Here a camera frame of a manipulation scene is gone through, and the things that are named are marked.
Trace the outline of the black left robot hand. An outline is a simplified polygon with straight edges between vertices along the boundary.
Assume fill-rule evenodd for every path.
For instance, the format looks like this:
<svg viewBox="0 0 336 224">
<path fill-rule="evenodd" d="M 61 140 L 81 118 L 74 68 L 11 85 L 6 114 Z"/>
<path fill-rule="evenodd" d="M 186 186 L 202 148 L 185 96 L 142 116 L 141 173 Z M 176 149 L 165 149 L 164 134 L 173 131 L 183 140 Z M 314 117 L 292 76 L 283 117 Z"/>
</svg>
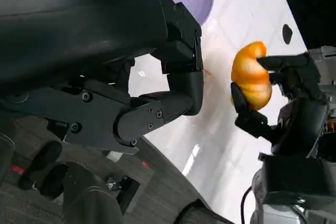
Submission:
<svg viewBox="0 0 336 224">
<path fill-rule="evenodd" d="M 202 30 L 173 0 L 1 0 L 1 110 L 134 154 L 203 103 Z"/>
</svg>

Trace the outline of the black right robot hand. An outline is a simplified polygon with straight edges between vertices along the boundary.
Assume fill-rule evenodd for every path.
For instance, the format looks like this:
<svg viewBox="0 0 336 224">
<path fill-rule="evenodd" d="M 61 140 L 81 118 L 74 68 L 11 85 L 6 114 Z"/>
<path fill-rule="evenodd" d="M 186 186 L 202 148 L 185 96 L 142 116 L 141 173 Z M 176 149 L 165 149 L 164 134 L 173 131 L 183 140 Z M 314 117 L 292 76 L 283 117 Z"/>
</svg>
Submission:
<svg viewBox="0 0 336 224">
<path fill-rule="evenodd" d="M 251 106 L 238 81 L 233 81 L 230 89 L 238 114 L 235 125 L 255 138 L 268 140 L 275 155 L 310 156 L 330 112 L 313 58 L 305 52 L 263 57 L 257 63 L 266 69 L 271 86 L 278 85 L 288 103 L 280 109 L 278 123 L 269 125 L 267 117 Z"/>
</svg>

